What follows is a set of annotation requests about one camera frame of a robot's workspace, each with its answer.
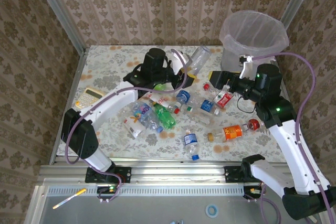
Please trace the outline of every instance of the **floral tablecloth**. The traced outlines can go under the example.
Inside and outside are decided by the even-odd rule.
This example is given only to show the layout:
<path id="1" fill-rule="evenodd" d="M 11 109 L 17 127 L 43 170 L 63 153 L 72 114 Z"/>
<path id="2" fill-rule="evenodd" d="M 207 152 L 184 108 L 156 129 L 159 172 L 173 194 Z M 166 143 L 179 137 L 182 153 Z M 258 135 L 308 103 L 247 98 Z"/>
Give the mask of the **floral tablecloth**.
<path id="1" fill-rule="evenodd" d="M 106 93 L 114 89 L 127 73 L 143 61 L 146 52 L 152 47 L 154 46 L 91 46 L 74 101 L 86 87 L 92 87 Z M 189 55 L 192 55 L 197 48 L 196 46 L 157 47 L 166 51 L 168 58 L 172 57 L 170 53 L 172 48 Z M 194 84 L 186 89 L 197 92 L 205 98 L 210 97 L 203 90 L 203 84 L 207 81 L 209 71 L 220 70 L 223 47 L 209 46 L 209 49 L 212 51 L 210 59 L 200 70 Z M 189 118 L 180 113 L 173 115 L 177 121 L 173 129 L 160 134 L 146 130 L 142 138 L 136 139 L 132 138 L 122 123 L 126 116 L 131 115 L 132 105 L 130 104 L 106 121 L 97 131 L 100 147 L 110 157 L 189 159 L 182 139 L 186 128 L 189 127 L 196 133 L 200 143 L 199 156 L 201 160 L 241 161 L 246 156 L 261 154 L 270 162 L 285 162 L 279 145 L 264 127 L 231 142 L 222 144 L 208 142 L 207 134 L 211 129 L 242 124 L 251 118 L 256 118 L 255 113 L 247 114 L 238 110 L 238 98 L 239 95 L 235 94 L 222 110 L 220 117 L 214 117 L 208 126 L 195 122 L 190 123 Z M 241 99 L 239 107 L 245 111 L 252 111 L 254 104 L 251 101 Z M 65 144 L 61 142 L 57 154 L 64 155 L 64 150 Z"/>

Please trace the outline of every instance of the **beige wall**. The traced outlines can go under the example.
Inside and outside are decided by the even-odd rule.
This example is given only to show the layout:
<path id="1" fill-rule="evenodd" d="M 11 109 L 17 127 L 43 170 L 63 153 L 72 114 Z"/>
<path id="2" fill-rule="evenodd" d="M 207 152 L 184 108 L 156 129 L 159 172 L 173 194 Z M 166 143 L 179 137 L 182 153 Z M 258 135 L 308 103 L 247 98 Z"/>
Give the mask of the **beige wall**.
<path id="1" fill-rule="evenodd" d="M 336 0 L 304 0 L 288 29 L 287 51 L 305 56 L 317 84 L 301 128 L 321 170 L 336 184 Z M 290 99 L 298 110 L 312 83 L 309 69 L 291 57 L 280 61 Z"/>
<path id="2" fill-rule="evenodd" d="M 46 0 L 0 0 L 0 223 L 22 223 L 78 54 Z"/>
<path id="3" fill-rule="evenodd" d="M 60 0 L 90 45 L 221 45 L 224 19 L 253 9 L 280 19 L 289 0 Z"/>

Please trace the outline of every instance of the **blue label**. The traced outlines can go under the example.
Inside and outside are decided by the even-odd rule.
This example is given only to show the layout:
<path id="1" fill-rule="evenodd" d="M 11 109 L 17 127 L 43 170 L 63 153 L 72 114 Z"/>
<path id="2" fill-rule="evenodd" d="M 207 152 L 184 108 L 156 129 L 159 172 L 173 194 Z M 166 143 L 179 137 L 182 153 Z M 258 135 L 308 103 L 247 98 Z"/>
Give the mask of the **blue label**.
<path id="1" fill-rule="evenodd" d="M 143 105 L 140 105 L 137 110 L 135 110 L 134 116 L 138 119 L 144 119 L 149 115 L 149 111 L 151 110 L 151 107 L 144 103 Z"/>
<path id="2" fill-rule="evenodd" d="M 187 136 L 183 137 L 185 145 L 191 144 L 191 143 L 197 143 L 197 138 L 195 134 L 189 134 Z"/>
<path id="3" fill-rule="evenodd" d="M 185 90 L 181 90 L 177 94 L 176 98 L 180 98 L 181 101 L 183 101 L 184 103 L 187 103 L 189 101 L 190 94 L 187 91 L 185 91 Z"/>
<path id="4" fill-rule="evenodd" d="M 201 109 L 205 110 L 207 112 L 210 112 L 210 110 L 212 109 L 212 107 L 214 106 L 214 103 L 209 101 L 209 100 L 204 100 L 204 102 L 201 105 Z"/>

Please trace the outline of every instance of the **blue bottle cap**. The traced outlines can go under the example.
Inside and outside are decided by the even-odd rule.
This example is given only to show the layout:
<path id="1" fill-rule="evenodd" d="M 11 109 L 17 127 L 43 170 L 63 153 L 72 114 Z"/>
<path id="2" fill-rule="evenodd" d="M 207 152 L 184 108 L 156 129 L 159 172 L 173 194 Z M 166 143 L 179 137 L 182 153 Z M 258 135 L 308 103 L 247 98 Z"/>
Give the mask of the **blue bottle cap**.
<path id="1" fill-rule="evenodd" d="M 158 127 L 157 129 L 156 129 L 156 132 L 158 132 L 158 133 L 160 133 L 160 132 L 162 132 L 163 131 L 163 127 L 162 126 L 160 126 L 160 127 Z"/>
<path id="2" fill-rule="evenodd" d="M 193 159 L 193 161 L 196 161 L 196 160 L 198 160 L 200 157 L 199 157 L 198 155 L 193 155 L 193 156 L 191 156 L 191 158 Z"/>

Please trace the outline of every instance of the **blue tape roll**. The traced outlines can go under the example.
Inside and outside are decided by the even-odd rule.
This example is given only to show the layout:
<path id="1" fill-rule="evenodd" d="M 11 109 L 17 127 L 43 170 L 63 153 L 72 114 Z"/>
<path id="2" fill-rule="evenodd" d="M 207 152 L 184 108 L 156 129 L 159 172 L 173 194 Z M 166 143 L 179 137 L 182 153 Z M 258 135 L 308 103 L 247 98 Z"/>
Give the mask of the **blue tape roll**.
<path id="1" fill-rule="evenodd" d="M 218 208 L 214 204 L 207 205 L 207 207 L 205 208 L 205 213 L 210 218 L 216 218 L 218 215 Z"/>

